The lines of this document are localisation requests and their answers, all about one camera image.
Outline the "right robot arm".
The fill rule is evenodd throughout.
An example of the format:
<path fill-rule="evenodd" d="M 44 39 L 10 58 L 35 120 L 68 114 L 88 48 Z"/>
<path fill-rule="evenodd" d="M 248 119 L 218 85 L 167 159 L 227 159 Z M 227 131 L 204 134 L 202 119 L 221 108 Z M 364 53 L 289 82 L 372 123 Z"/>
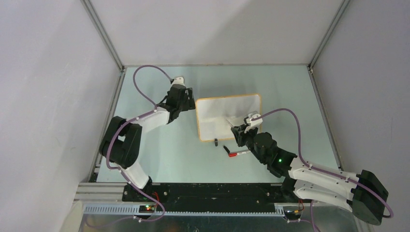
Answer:
<path fill-rule="evenodd" d="M 231 128 L 237 145 L 245 146 L 271 174 L 284 178 L 281 195 L 285 201 L 320 201 L 343 208 L 366 223 L 381 225 L 386 208 L 383 202 L 389 193 L 375 174 L 367 170 L 355 174 L 302 162 L 296 154 L 278 147 L 271 134 L 246 128 Z"/>

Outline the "left controller board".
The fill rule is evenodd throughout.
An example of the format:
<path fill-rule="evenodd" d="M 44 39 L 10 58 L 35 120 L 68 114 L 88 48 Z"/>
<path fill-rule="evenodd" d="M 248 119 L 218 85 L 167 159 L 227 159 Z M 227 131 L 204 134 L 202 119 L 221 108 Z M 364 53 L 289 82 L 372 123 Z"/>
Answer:
<path fill-rule="evenodd" d="M 138 212 L 140 214 L 153 214 L 156 211 L 156 205 L 141 205 L 139 206 Z"/>

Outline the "yellow framed whiteboard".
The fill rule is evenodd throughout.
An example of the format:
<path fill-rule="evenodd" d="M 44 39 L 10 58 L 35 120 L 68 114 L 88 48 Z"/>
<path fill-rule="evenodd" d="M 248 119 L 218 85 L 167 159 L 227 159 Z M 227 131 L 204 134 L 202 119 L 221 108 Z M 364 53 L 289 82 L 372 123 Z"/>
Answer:
<path fill-rule="evenodd" d="M 240 126 L 250 112 L 262 111 L 260 94 L 201 98 L 195 104 L 198 136 L 202 142 L 212 142 L 215 138 L 232 140 L 234 135 L 226 119 Z"/>

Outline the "controller board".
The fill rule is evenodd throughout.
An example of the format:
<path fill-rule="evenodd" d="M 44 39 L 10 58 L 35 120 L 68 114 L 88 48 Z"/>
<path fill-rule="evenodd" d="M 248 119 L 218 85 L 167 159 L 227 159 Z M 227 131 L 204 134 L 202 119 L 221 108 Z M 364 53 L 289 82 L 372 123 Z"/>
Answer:
<path fill-rule="evenodd" d="M 156 211 L 156 205 L 141 205 L 139 206 L 138 212 L 140 214 L 153 214 Z"/>
<path fill-rule="evenodd" d="M 302 216 L 303 210 L 287 210 L 284 212 L 284 218 L 290 221 L 298 221 Z"/>

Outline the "black marker cap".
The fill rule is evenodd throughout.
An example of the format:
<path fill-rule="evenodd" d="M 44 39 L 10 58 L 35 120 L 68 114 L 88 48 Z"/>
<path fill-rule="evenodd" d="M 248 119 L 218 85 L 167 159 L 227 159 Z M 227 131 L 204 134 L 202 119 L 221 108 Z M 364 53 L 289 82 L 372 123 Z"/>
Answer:
<path fill-rule="evenodd" d="M 230 150 L 228 149 L 227 146 L 224 145 L 223 148 L 224 148 L 224 150 L 227 152 L 227 154 L 230 154 Z"/>

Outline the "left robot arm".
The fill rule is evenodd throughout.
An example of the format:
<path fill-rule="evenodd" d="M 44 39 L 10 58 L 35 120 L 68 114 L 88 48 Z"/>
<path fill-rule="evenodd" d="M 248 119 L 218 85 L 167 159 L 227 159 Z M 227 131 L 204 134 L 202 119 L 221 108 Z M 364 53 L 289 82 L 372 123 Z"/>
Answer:
<path fill-rule="evenodd" d="M 153 195 L 153 188 L 149 185 L 152 179 L 138 161 L 142 135 L 170 124 L 181 112 L 194 110 L 193 90 L 182 84 L 172 85 L 156 106 L 156 109 L 133 119 L 113 117 L 99 147 L 99 153 L 106 161 L 114 164 L 107 167 L 124 174 L 127 182 L 135 186 L 134 195 L 141 201 L 148 201 Z"/>

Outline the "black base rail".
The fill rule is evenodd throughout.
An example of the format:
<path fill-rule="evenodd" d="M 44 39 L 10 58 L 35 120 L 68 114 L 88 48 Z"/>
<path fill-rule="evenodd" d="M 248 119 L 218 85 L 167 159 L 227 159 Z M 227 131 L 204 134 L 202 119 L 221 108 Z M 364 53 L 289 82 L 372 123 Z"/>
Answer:
<path fill-rule="evenodd" d="M 274 213 L 281 203 L 302 209 L 303 200 L 270 183 L 154 183 L 144 190 L 165 207 L 168 214 Z"/>

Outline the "right controller board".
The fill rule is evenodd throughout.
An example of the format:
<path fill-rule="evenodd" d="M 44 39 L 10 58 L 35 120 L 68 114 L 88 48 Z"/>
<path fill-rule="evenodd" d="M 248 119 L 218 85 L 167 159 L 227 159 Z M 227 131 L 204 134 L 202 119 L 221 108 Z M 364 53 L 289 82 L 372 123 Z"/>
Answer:
<path fill-rule="evenodd" d="M 287 210 L 284 212 L 284 218 L 290 221 L 298 221 L 302 216 L 303 210 Z"/>

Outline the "black whiteboard marker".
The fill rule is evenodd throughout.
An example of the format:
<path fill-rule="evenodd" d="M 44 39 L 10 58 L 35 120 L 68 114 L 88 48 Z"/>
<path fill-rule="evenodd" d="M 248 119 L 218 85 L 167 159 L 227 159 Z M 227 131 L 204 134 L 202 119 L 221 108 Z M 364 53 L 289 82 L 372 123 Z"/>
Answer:
<path fill-rule="evenodd" d="M 229 121 L 229 120 L 225 120 L 227 123 L 228 123 L 228 125 L 231 127 L 231 128 L 233 128 L 234 127 L 234 125 Z"/>

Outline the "red whiteboard marker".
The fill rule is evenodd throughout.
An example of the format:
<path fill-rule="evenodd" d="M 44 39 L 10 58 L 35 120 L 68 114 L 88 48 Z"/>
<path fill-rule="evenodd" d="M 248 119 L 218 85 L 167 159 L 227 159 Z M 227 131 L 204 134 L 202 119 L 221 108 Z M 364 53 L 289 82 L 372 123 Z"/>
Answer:
<path fill-rule="evenodd" d="M 228 157 L 231 158 L 231 157 L 236 157 L 236 156 L 244 155 L 244 154 L 248 154 L 248 153 L 251 153 L 251 151 L 246 150 L 246 151 L 240 151 L 240 152 L 232 152 L 232 153 L 228 154 Z"/>

